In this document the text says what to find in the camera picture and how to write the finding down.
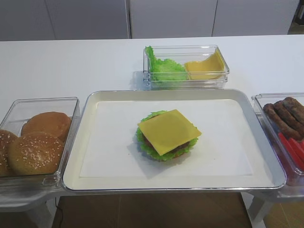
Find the yellow cheese slices stack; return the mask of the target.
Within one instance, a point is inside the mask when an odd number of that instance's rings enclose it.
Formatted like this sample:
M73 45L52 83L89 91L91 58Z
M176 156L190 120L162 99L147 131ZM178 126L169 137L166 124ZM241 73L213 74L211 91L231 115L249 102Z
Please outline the yellow cheese slices stack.
M221 76L224 62L218 50L203 61L190 61L184 64L190 80L210 80Z

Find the green lettuce in container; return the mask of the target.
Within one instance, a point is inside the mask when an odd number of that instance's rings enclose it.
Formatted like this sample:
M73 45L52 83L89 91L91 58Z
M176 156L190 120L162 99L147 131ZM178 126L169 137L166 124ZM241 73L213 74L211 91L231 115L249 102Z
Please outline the green lettuce in container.
M145 47L148 57L149 72L153 81L183 81L187 80L185 68L172 59L161 60L154 54L151 46Z

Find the sesame bun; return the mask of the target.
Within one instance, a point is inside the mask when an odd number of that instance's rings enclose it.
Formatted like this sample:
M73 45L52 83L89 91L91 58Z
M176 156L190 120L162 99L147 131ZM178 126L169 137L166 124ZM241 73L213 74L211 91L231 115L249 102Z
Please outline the sesame bun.
M6 130L0 130L0 176L10 176L11 169L8 164L8 151L9 146L17 139L18 137Z
M18 137L9 146L8 162L17 175L55 173L64 145L49 133L28 133Z

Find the bun bottom under burger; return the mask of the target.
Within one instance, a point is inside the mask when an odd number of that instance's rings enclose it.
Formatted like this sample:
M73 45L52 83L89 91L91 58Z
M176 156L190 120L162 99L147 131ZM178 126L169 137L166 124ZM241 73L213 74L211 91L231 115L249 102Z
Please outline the bun bottom under burger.
M178 158L178 157L182 156L183 154L185 154L185 152L174 153L172 156L172 159Z

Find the white paper liner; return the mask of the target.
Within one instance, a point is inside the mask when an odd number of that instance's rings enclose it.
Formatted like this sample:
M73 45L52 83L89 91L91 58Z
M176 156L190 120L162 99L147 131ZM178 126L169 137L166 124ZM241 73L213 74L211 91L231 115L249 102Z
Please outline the white paper liner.
M200 131L196 145L179 158L158 162L141 152L137 124L151 112L179 110ZM190 100L99 102L84 177L164 177L252 175L257 144L238 102Z

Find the red tomato slice front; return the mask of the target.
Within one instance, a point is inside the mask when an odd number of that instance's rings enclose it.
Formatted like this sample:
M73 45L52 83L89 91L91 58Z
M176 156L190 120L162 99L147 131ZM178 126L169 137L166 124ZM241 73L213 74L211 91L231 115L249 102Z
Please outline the red tomato slice front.
M301 162L304 162L304 150L301 147L300 143L298 143L295 139L289 138L289 144L291 145L292 149L294 150L297 157L300 159Z

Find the red tomato slice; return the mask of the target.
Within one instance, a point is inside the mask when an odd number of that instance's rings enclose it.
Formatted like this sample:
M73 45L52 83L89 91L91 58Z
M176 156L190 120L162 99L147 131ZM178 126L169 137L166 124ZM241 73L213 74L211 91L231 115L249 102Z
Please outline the red tomato slice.
M300 159L295 154L294 150L292 149L291 145L288 142L288 139L285 138L285 136L282 133L278 134L278 137L281 141L281 143L284 145L285 149L288 151L289 155L291 156L295 166L301 170L304 171L304 163L300 161Z
M292 149L294 150L297 157L300 159L301 162L304 162L304 150L301 147L300 143L298 143L295 139L289 138L289 144L291 145Z

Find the brown patty back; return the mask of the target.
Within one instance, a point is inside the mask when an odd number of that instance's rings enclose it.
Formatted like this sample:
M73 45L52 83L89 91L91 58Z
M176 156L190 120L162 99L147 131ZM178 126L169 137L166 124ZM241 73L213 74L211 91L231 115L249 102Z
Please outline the brown patty back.
M274 110L273 104L266 104L263 107L263 110L267 114L267 116L277 125L277 127L280 129L281 133L284 136L286 136L287 138L293 138L298 141L303 139L303 137L298 131L291 128L279 117L279 115Z

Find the clear lettuce cheese container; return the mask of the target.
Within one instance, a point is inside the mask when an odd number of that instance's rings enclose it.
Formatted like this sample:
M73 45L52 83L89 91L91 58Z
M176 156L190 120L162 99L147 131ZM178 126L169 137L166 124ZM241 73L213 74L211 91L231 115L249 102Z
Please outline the clear lettuce cheese container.
M172 59L181 64L190 61L203 61L210 55L214 54L216 50L219 51L224 62L225 72L220 77L210 80L190 80L188 72L187 80L183 81L153 81L149 72L148 57L143 50L143 85L149 90L176 90L176 89L222 89L228 81L228 74L230 69L217 45L200 45L200 46L151 46L157 58Z

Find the red tomato slice middle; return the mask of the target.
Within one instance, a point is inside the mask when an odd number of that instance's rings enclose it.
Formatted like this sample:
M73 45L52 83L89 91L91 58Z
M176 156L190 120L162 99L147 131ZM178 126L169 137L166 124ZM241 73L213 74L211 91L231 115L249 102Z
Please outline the red tomato slice middle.
M284 145L285 149L288 151L289 155L291 156L295 166L301 170L304 171L304 163L300 161L300 159L295 154L294 150L292 149L291 145L288 142L288 139L285 138L285 136L282 133L278 134L278 137L281 141L281 143Z

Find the brown patty front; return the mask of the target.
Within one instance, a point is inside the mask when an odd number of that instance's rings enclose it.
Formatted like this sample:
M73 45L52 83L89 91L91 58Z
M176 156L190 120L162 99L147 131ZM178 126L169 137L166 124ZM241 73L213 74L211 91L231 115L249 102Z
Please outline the brown patty front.
M304 135L304 106L295 98L286 97L274 103L274 109L279 117L289 127Z

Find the clear patty tomato container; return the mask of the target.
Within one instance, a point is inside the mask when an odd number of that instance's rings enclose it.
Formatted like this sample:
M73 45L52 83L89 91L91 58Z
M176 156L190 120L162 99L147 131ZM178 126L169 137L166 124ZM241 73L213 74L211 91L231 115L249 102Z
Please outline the clear patty tomato container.
M304 94L254 96L254 111L286 176L275 199L304 198Z

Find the plain bun bottom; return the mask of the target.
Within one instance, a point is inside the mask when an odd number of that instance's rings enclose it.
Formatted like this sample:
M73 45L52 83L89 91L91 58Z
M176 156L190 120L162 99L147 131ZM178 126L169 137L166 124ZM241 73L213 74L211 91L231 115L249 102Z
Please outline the plain bun bottom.
M65 113L46 112L30 118L21 129L20 135L33 132L49 133L65 142L71 125L71 119Z

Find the clear bun container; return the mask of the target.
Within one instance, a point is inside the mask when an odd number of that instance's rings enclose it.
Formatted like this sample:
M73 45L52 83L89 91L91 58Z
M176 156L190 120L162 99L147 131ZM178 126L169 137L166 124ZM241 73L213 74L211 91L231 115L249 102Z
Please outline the clear bun container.
M63 97L16 100L2 120L0 129L9 131L17 137L20 137L22 126L30 118L46 112L65 113L71 119L70 129L64 142L63 153L56 172L51 174L17 175L9 165L11 175L0 177L1 193L57 189L62 186L63 174L81 119L78 98Z

